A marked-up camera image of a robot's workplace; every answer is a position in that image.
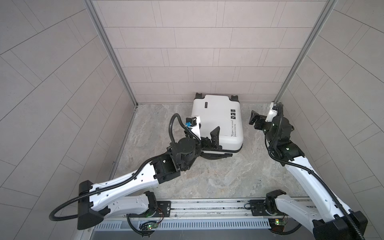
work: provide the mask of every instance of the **tiled wall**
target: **tiled wall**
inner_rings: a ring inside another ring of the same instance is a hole
[[[272,101],[324,1],[93,1],[139,103]]]
[[[48,215],[109,177],[133,108],[81,0],[0,1],[0,239],[70,239]]]
[[[366,239],[384,239],[383,13],[382,0],[339,0],[281,99],[293,141],[370,220]]]

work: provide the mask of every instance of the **robotic arm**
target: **robotic arm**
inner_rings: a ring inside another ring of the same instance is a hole
[[[172,133],[175,118],[184,128],[186,135],[178,142],[175,142]],[[191,168],[202,150],[200,118],[189,117],[186,122],[184,124],[180,115],[174,114],[169,123],[171,143],[165,153],[146,160],[136,171],[119,178],[99,184],[93,184],[90,181],[82,182],[79,184],[79,196],[54,209],[50,213],[50,220],[78,218],[78,229],[83,230],[99,224],[104,217],[128,213],[127,219],[130,223],[128,215],[135,217],[154,215],[158,209],[158,202],[153,192],[145,192],[140,196],[124,196],[172,180],[180,176],[181,171]],[[295,176],[316,205],[316,209],[308,208],[285,192],[275,190],[266,195],[264,209],[270,215],[283,212],[291,216],[313,232],[317,240],[364,239],[366,217],[360,211],[353,212],[340,200],[313,170],[300,148],[290,141],[290,133],[294,128],[289,124],[288,119],[283,117],[282,103],[271,103],[267,116],[252,111],[249,124],[254,124],[255,129],[263,131],[270,157],[285,166]],[[59,210],[74,202],[78,202],[77,215],[55,216]],[[142,235],[151,234],[145,234],[146,231],[137,229],[134,231]]]

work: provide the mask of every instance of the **stone-patterned floor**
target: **stone-patterned floor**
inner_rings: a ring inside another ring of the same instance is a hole
[[[149,190],[155,192],[158,199],[265,197],[267,192],[276,189],[291,196],[307,196],[291,173],[269,158],[264,134],[248,124],[251,110],[266,115],[268,107],[269,104],[241,104],[244,146],[235,157],[219,160],[199,157],[180,177]],[[164,153],[170,143],[171,116],[179,113],[185,120],[191,112],[192,104],[139,105],[115,177],[132,172],[146,159]],[[173,132],[177,141],[184,137],[177,121]]]

